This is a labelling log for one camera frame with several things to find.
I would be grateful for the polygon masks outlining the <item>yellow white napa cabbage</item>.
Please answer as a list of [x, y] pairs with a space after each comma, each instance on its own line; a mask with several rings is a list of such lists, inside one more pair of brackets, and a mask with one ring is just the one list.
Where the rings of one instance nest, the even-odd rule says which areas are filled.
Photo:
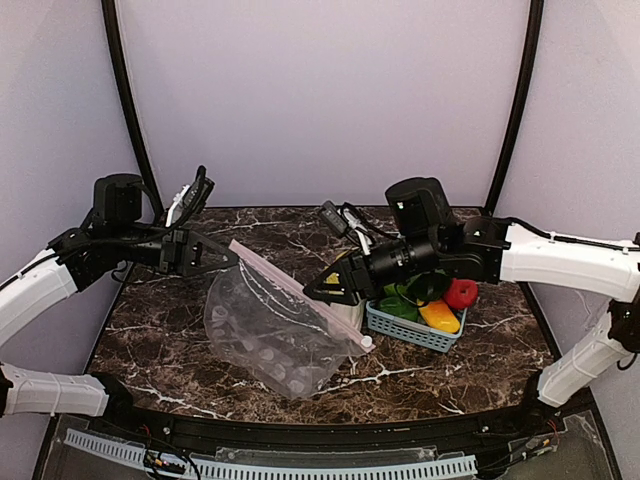
[[332, 303], [330, 308], [352, 328], [360, 330], [365, 317], [365, 302], [361, 301], [355, 306]]

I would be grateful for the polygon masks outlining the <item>clear zip top bag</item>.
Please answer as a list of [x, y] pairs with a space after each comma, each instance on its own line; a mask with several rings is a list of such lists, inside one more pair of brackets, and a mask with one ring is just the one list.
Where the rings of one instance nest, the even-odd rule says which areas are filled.
[[213, 354], [241, 367], [289, 399], [319, 393], [349, 357], [375, 348], [372, 338], [331, 308], [303, 294], [302, 285], [233, 240], [234, 267], [213, 280], [204, 327]]

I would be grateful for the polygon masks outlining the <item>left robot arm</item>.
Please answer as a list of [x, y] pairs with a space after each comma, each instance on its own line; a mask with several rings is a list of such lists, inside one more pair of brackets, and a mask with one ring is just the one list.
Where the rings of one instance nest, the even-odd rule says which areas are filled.
[[[94, 184], [83, 223], [67, 230], [1, 285], [1, 341], [7, 343], [56, 304], [86, 290], [122, 263], [145, 265], [169, 276], [192, 277], [237, 264], [238, 257], [187, 227], [214, 188], [199, 167], [169, 208], [151, 203], [142, 222], [142, 199], [151, 194], [139, 175], [113, 174]], [[1, 365], [1, 413], [79, 414], [101, 417], [127, 409], [131, 396], [109, 374], [65, 375]]]

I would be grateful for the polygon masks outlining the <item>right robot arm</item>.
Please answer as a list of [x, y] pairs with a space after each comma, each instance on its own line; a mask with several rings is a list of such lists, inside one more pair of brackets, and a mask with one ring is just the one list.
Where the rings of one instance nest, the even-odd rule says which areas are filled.
[[535, 375], [535, 400], [558, 408], [577, 391], [639, 351], [639, 246], [539, 230], [517, 218], [456, 219], [435, 178], [402, 180], [385, 192], [399, 235], [362, 244], [303, 289], [317, 301], [356, 305], [387, 285], [442, 270], [460, 280], [533, 282], [609, 297], [596, 326]]

